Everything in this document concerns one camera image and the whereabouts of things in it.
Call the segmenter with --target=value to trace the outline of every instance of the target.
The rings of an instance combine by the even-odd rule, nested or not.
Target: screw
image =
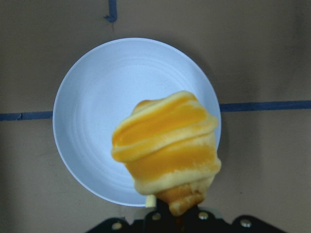
[[[199,216],[199,219],[201,219],[201,220],[207,220],[208,219],[208,213],[206,213],[206,212],[200,212],[198,216]]]
[[[153,221],[159,221],[160,219],[161,219],[161,214],[155,213],[154,215],[152,215]]]
[[[252,222],[248,219],[242,219],[240,221],[241,226],[245,227],[245,228],[250,228],[252,226]]]
[[[116,230],[120,230],[122,228],[122,224],[119,222],[115,222],[114,224],[112,224],[111,229],[116,231]]]

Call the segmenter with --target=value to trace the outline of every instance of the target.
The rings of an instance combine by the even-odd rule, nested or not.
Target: bread
[[[180,216],[205,199],[220,170],[217,125],[188,91],[144,100],[115,129],[111,154],[125,164],[139,193],[154,194]]]

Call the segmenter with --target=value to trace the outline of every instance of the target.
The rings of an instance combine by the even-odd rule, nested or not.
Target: plate
[[[145,196],[110,151],[115,127],[142,100],[192,92],[219,120],[212,85],[196,63],[165,43],[145,38],[107,42],[81,57],[64,77],[53,109],[59,154],[75,179],[95,195],[128,206],[144,206]]]

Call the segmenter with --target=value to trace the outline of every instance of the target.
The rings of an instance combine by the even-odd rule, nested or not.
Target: blue tape strip
[[[109,15],[104,16],[110,23],[113,23],[117,20],[117,0],[109,0]]]
[[[291,109],[311,109],[311,100],[220,104],[221,112],[291,110]]]
[[[293,109],[311,109],[311,100],[220,104],[221,112],[293,110]],[[0,121],[52,119],[52,117],[53,111],[30,112],[30,113],[5,113],[0,114]]]
[[[52,119],[53,111],[0,114],[0,121]]]

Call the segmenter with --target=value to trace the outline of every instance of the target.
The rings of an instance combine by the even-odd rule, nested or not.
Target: blue tape
[[[294,109],[311,109],[311,100],[220,104],[220,111],[223,113],[243,112],[243,111],[294,110]],[[0,114],[0,121],[52,119],[52,117],[53,111],[29,112],[29,113],[4,113]]]
[[[311,109],[311,100],[220,104],[221,112],[291,110],[291,109]]]
[[[109,0],[109,15],[104,16],[110,23],[113,23],[117,20],[117,0]]]

